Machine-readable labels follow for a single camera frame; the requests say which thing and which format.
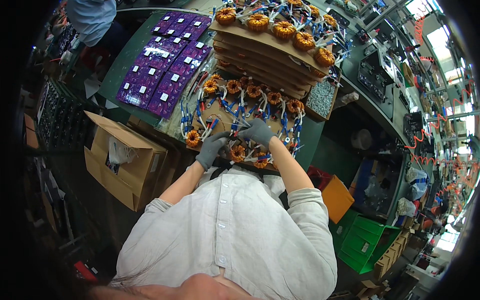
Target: white plastic bag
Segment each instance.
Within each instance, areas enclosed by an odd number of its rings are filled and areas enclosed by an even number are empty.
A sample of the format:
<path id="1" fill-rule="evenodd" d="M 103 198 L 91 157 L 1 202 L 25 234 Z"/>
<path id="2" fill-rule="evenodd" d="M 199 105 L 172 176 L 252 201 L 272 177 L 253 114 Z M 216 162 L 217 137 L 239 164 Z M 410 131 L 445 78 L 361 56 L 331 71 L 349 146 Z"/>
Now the white plastic bag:
<path id="1" fill-rule="evenodd" d="M 137 153 L 134 148 L 127 147 L 113 136 L 108 139 L 108 158 L 111 164 L 131 163 L 135 155 Z"/>

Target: stack of cardboard trays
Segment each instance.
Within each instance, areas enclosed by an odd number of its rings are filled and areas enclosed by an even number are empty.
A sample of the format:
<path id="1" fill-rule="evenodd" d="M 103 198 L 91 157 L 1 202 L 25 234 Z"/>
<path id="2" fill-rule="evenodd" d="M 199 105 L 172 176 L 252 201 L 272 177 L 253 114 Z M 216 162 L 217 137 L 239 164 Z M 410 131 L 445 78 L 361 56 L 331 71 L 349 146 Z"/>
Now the stack of cardboard trays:
<path id="1" fill-rule="evenodd" d="M 222 26 L 210 25 L 214 37 L 217 67 L 229 73 L 251 77 L 291 98 L 303 99 L 330 68 L 313 58 L 317 49 L 300 51 L 292 40 L 276 38 L 270 30 L 253 32 L 238 21 Z"/>

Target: copper wire coil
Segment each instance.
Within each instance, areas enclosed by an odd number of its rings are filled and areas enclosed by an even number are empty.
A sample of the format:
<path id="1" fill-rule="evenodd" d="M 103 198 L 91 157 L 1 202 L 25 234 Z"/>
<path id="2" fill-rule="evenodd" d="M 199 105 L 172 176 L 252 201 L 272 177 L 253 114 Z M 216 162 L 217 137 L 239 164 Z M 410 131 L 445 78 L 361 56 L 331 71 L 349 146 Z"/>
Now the copper wire coil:
<path id="1" fill-rule="evenodd" d="M 275 105 L 280 103 L 281 97 L 282 97 L 282 94 L 280 93 L 270 92 L 267 94 L 267 101 L 268 103 Z"/>
<path id="2" fill-rule="evenodd" d="M 312 16 L 318 18 L 318 16 L 320 15 L 320 11 L 318 10 L 318 8 L 313 5 L 309 5 L 308 7 L 310 7 L 310 10 L 312 11 Z"/>
<path id="3" fill-rule="evenodd" d="M 324 14 L 325 23 L 329 24 L 332 27 L 336 27 L 336 20 L 329 14 Z"/>
<path id="4" fill-rule="evenodd" d="M 213 49 L 214 49 L 216 52 L 223 52 L 223 50 L 225 50 L 225 49 L 223 49 L 222 47 L 215 46 L 215 45 L 213 46 Z"/>
<path id="5" fill-rule="evenodd" d="M 304 110 L 305 106 L 303 106 L 303 103 L 301 103 L 299 100 L 291 99 L 287 103 L 287 108 L 289 112 L 295 113 L 295 112 L 298 112 L 297 110 L 298 108 L 300 108 L 300 111 Z"/>
<path id="6" fill-rule="evenodd" d="M 293 39 L 293 46 L 298 50 L 308 51 L 315 48 L 313 36 L 306 32 L 297 32 Z"/>
<path id="7" fill-rule="evenodd" d="M 187 132 L 187 137 L 185 138 L 185 143 L 189 147 L 196 147 L 198 142 L 200 141 L 200 135 L 198 134 L 197 130 L 192 130 Z"/>
<path id="8" fill-rule="evenodd" d="M 301 0 L 287 0 L 287 3 L 293 5 L 293 7 L 302 7 Z"/>
<path id="9" fill-rule="evenodd" d="M 265 31 L 268 28 L 268 17 L 262 13 L 254 13 L 247 21 L 247 26 L 253 31 Z"/>
<path id="10" fill-rule="evenodd" d="M 273 33 L 280 39 L 290 39 L 293 37 L 295 32 L 295 26 L 287 21 L 278 22 L 273 27 Z"/>
<path id="11" fill-rule="evenodd" d="M 260 87 L 256 85 L 247 86 L 247 94 L 251 98 L 257 98 L 260 96 Z"/>
<path id="12" fill-rule="evenodd" d="M 246 88 L 248 84 L 248 77 L 243 76 L 242 78 L 239 79 L 239 82 L 241 84 L 241 87 Z"/>
<path id="13" fill-rule="evenodd" d="M 218 62 L 220 62 L 220 66 L 222 66 L 222 67 L 228 67 L 230 65 L 229 62 L 226 62 L 226 61 L 223 61 L 223 60 L 218 60 Z"/>
<path id="14" fill-rule="evenodd" d="M 315 54 L 315 60 L 324 68 L 331 67 L 335 64 L 333 53 L 325 48 L 318 49 L 318 52 Z"/>
<path id="15" fill-rule="evenodd" d="M 213 74 L 213 75 L 210 77 L 210 79 L 223 80 L 222 76 L 220 76 L 220 74 L 217 74 L 217 73 Z"/>
<path id="16" fill-rule="evenodd" d="M 266 153 L 265 152 L 257 152 L 253 155 L 253 157 L 259 157 L 259 156 L 264 156 Z M 254 161 L 253 162 L 253 165 L 256 166 L 257 168 L 259 169 L 263 169 L 267 166 L 268 164 L 268 161 L 266 159 L 262 160 L 262 161 Z"/>
<path id="17" fill-rule="evenodd" d="M 207 93 L 213 93 L 218 89 L 216 81 L 214 79 L 209 79 L 204 83 L 204 91 Z"/>
<path id="18" fill-rule="evenodd" d="M 215 14 L 215 20 L 223 26 L 230 25 L 235 21 L 237 13 L 232 7 L 225 7 L 218 10 Z"/>
<path id="19" fill-rule="evenodd" d="M 230 157 L 236 163 L 243 161 L 245 157 L 245 148 L 241 145 L 233 146 L 230 150 Z"/>
<path id="20" fill-rule="evenodd" d="M 324 78 L 325 77 L 325 74 L 323 74 L 322 72 L 320 72 L 319 70 L 313 68 L 313 74 L 315 74 L 315 76 L 317 76 L 318 78 Z"/>
<path id="21" fill-rule="evenodd" d="M 238 80 L 229 80 L 227 82 L 227 91 L 230 94 L 238 93 L 241 89 L 241 84 Z"/>

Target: electronic equipment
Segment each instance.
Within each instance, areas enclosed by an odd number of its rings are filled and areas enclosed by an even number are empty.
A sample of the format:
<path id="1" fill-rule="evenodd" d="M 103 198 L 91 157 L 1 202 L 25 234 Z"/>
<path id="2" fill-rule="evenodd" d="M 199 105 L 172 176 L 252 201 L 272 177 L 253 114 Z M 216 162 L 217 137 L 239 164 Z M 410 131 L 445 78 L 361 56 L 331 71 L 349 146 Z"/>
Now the electronic equipment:
<path id="1" fill-rule="evenodd" d="M 394 83 L 393 62 L 379 49 L 360 61 L 358 81 L 385 103 L 385 87 Z"/>

